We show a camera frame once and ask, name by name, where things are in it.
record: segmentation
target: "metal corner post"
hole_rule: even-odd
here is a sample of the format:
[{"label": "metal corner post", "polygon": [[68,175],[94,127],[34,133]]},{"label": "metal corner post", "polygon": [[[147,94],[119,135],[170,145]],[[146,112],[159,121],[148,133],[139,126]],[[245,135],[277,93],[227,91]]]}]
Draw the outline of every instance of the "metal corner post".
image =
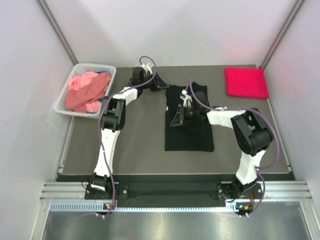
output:
[{"label": "metal corner post", "polygon": [[278,46],[280,45],[281,41],[283,40],[284,36],[286,35],[288,29],[292,25],[294,19],[298,15],[299,11],[303,7],[304,3],[306,0],[297,0],[291,9],[288,17],[284,21],[284,24],[282,25],[279,33],[277,34],[275,40],[273,41],[269,51],[267,52],[265,58],[263,59],[261,66],[259,67],[260,69],[265,69],[266,66],[268,65],[269,61],[271,60],[272,56],[275,54]]},{"label": "metal corner post", "polygon": [[69,56],[72,63],[74,65],[78,64],[79,62],[78,62],[74,52],[72,51],[66,37],[64,36],[57,21],[55,20],[53,14],[51,13],[46,1],[45,0],[36,0],[36,2],[38,3],[38,5],[41,8],[41,10],[43,11],[45,17],[49,21],[52,29],[54,30],[55,34],[57,35],[58,39],[60,40],[64,50],[66,51],[66,53]]}]

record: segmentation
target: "pink cloth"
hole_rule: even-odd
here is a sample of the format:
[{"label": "pink cloth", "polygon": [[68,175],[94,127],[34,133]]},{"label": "pink cloth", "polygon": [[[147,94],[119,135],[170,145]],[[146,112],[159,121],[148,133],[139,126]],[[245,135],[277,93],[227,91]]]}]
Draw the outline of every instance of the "pink cloth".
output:
[{"label": "pink cloth", "polygon": [[269,92],[263,69],[227,67],[226,93],[232,97],[268,99]]},{"label": "pink cloth", "polygon": [[101,102],[97,100],[105,96],[110,80],[110,74],[103,72],[79,90],[70,89],[66,95],[66,107],[79,113],[98,112],[101,107]]},{"label": "pink cloth", "polygon": [[68,83],[69,90],[79,90],[80,88],[83,88],[85,85],[91,83],[91,80],[98,75],[98,73],[88,71],[82,76],[76,76],[75,78],[71,78]]},{"label": "pink cloth", "polygon": [[[92,79],[96,76],[98,76],[98,73],[95,73],[93,71],[88,71],[85,74],[83,74],[82,76],[76,76],[75,78],[71,78],[69,80],[69,89],[73,89],[73,90],[79,90],[81,88],[83,88],[85,85],[88,85],[89,83],[91,83]],[[101,108],[101,102],[99,100],[96,100],[92,103],[88,103],[86,104],[86,111],[88,113],[96,113],[100,110]]]}]

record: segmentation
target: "crumpled pink garment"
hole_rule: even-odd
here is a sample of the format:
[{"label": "crumpled pink garment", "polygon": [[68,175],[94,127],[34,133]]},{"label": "crumpled pink garment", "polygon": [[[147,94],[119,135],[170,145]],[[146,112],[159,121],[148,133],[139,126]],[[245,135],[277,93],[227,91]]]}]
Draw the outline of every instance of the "crumpled pink garment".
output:
[{"label": "crumpled pink garment", "polygon": [[66,95],[66,107],[79,113],[87,113],[88,104],[94,103],[93,108],[96,108],[95,102],[105,96],[110,80],[110,74],[103,72],[94,77],[89,84],[79,90],[70,89]]},{"label": "crumpled pink garment", "polygon": [[[76,76],[74,78],[71,78],[69,80],[68,86],[69,90],[76,90],[83,88],[84,86],[91,83],[92,79],[96,76],[98,76],[98,73],[95,73],[93,71],[88,71],[82,76]],[[86,104],[86,111],[88,113],[96,113],[100,110],[102,103],[99,100],[95,100],[91,103]]]},{"label": "crumpled pink garment", "polygon": [[88,71],[82,76],[76,76],[75,78],[71,78],[69,80],[69,90],[79,90],[83,88],[85,85],[88,85],[91,83],[92,79],[96,76],[98,76],[98,73],[95,73],[93,71]]}]

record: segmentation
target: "metal floor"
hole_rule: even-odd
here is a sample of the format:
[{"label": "metal floor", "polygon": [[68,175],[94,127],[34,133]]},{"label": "metal floor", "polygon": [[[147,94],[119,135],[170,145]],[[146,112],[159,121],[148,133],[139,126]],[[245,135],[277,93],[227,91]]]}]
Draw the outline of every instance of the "metal floor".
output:
[{"label": "metal floor", "polygon": [[299,202],[264,203],[249,219],[235,213],[125,213],[102,220],[83,212],[50,212],[44,240],[310,240]]},{"label": "metal floor", "polygon": [[[185,86],[191,77],[207,85],[211,106],[256,107],[272,123],[272,114],[265,99],[230,97],[226,94],[225,68],[229,66],[168,66],[158,67],[159,76],[168,84]],[[254,65],[233,67],[255,68]],[[120,91],[132,77],[132,68],[118,68],[113,92]],[[239,167],[241,151],[234,132],[226,127],[212,127],[214,152],[165,151],[165,91],[143,94],[126,108],[126,123],[121,131],[113,158],[114,174],[228,174]],[[97,120],[75,118],[63,174],[90,175],[99,155]],[[261,165],[275,157],[271,144]],[[283,151],[278,164],[268,173],[288,173]]]}]

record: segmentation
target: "black t-shirt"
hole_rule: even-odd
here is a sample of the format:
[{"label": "black t-shirt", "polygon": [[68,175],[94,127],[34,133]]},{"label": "black t-shirt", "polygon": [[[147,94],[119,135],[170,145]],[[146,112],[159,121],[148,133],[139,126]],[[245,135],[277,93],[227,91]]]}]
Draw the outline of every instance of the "black t-shirt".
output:
[{"label": "black t-shirt", "polygon": [[[214,140],[211,125],[194,120],[191,125],[170,126],[175,118],[178,105],[183,104],[180,93],[185,86],[171,85],[165,92],[167,111],[165,112],[165,146],[166,151],[204,151],[213,152]],[[192,83],[193,91],[203,92],[208,98],[207,86]]]}]

